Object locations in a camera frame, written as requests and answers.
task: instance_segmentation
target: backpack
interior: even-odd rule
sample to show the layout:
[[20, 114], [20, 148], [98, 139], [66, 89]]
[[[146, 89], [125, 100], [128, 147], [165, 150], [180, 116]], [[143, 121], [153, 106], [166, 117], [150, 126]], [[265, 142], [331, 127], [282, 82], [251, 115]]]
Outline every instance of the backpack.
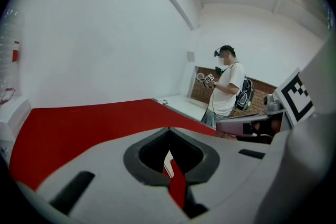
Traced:
[[[221, 70], [219, 67], [216, 67], [216, 73], [218, 75], [222, 75], [225, 70]], [[248, 79], [248, 77], [244, 77], [244, 82], [242, 89], [239, 94], [236, 95], [235, 109], [239, 110], [248, 110], [251, 106], [251, 101], [254, 96], [254, 85], [253, 82]]]

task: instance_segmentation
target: white table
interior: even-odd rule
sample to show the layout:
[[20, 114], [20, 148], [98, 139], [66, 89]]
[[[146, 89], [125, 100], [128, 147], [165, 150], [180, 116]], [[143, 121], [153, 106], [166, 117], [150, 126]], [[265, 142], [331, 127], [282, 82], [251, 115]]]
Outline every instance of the white table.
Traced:
[[185, 97], [183, 95], [173, 95], [157, 99], [159, 102], [162, 100], [167, 101], [167, 104], [164, 104], [166, 107], [197, 121], [201, 121], [208, 107], [208, 104], [206, 103]]

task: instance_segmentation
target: white wall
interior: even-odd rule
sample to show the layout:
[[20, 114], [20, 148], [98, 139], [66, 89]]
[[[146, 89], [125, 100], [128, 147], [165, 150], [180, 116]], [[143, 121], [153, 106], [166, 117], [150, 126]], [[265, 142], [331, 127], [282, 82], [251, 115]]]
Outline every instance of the white wall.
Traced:
[[297, 67], [308, 64], [322, 40], [293, 20], [270, 11], [243, 5], [205, 5], [195, 65], [217, 66], [213, 52], [222, 45], [235, 48], [248, 77], [279, 86]]
[[10, 5], [25, 15], [20, 87], [33, 108], [179, 92], [185, 48], [193, 37], [169, 0], [12, 0]]

